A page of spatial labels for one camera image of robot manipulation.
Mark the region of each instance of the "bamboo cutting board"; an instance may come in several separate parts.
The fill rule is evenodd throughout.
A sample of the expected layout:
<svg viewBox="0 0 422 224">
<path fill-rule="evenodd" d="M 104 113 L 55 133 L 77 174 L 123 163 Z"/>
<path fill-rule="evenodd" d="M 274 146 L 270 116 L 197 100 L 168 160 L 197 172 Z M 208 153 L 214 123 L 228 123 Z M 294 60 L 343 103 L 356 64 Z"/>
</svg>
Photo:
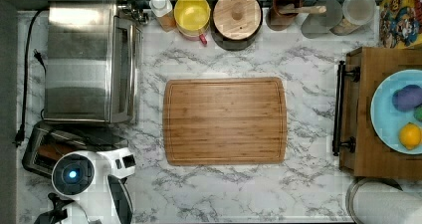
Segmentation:
<svg viewBox="0 0 422 224">
<path fill-rule="evenodd" d="M 173 165 L 278 163 L 287 142 L 278 78 L 167 83 L 163 130 Z"/>
</svg>

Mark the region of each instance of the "container lid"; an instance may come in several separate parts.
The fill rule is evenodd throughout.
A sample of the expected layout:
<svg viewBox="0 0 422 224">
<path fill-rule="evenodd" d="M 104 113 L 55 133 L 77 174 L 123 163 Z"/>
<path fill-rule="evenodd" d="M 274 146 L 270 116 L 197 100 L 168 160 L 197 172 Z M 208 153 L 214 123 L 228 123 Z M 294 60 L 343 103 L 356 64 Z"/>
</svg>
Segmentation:
<svg viewBox="0 0 422 224">
<path fill-rule="evenodd" d="M 150 0 L 149 7 L 156 17 L 162 17 L 173 10 L 170 0 Z"/>
<path fill-rule="evenodd" d="M 257 0 L 218 0 L 214 8 L 214 24 L 226 38 L 243 40 L 261 26 L 262 10 Z"/>
<path fill-rule="evenodd" d="M 375 15 L 375 0 L 344 0 L 344 18 L 354 25 L 365 25 Z"/>
</svg>

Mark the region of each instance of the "blue plate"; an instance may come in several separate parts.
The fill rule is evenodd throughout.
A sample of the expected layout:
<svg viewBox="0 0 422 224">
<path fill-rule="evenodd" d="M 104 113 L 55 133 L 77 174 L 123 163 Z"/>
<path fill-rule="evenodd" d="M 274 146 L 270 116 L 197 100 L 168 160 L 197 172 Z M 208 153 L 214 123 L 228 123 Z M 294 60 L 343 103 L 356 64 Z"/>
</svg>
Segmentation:
<svg viewBox="0 0 422 224">
<path fill-rule="evenodd" d="M 398 139 L 400 129 L 406 123 L 413 122 L 422 127 L 422 122 L 413 116 L 414 110 L 401 112 L 393 105 L 392 97 L 394 92 L 407 85 L 417 85 L 422 88 L 422 71 L 405 70 L 385 79 L 373 95 L 370 105 L 370 117 L 376 133 L 387 146 L 402 153 L 420 154 L 422 153 L 422 145 L 413 150 L 408 150 Z"/>
</svg>

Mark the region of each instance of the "marble countertop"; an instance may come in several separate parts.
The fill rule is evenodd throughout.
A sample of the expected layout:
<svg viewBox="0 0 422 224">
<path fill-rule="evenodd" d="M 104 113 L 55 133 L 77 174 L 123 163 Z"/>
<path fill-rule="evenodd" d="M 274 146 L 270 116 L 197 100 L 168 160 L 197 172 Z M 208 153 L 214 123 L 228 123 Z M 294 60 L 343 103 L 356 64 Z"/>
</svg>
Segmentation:
<svg viewBox="0 0 422 224">
<path fill-rule="evenodd" d="M 32 15 L 19 17 L 18 93 Z M 372 25 L 345 37 L 326 34 L 309 40 L 300 31 L 303 20 L 298 18 L 281 32 L 263 24 L 252 46 L 239 52 L 219 48 L 210 34 L 208 46 L 203 47 L 175 31 L 163 32 L 155 21 L 144 27 L 139 122 L 114 127 L 129 140 L 136 158 L 136 173 L 127 181 L 135 210 L 133 223 L 351 221 L 344 200 L 353 178 L 338 170 L 338 157 L 331 154 L 336 67 L 347 52 L 375 46 L 376 29 Z M 47 54 L 47 29 L 47 14 L 42 14 L 34 26 L 30 51 L 35 48 Z M 44 103 L 44 72 L 37 63 L 31 56 L 27 127 L 40 120 Z M 166 83 L 255 77 L 283 81 L 288 111 L 285 160 L 265 165 L 169 165 L 161 113 Z M 19 223 L 33 223 L 51 208 L 47 194 L 53 187 L 49 179 L 23 169 L 25 147 L 26 142 L 17 160 L 17 215 Z"/>
</svg>

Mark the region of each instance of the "lemon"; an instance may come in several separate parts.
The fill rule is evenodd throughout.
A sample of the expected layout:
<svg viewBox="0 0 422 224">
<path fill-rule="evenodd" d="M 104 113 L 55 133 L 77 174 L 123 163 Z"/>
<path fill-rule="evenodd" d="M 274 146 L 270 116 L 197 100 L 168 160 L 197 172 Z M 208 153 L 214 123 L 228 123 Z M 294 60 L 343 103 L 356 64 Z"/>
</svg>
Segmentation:
<svg viewBox="0 0 422 224">
<path fill-rule="evenodd" d="M 409 150 L 412 150 L 421 142 L 421 130 L 418 125 L 412 122 L 408 122 L 400 129 L 398 137 L 403 146 Z"/>
</svg>

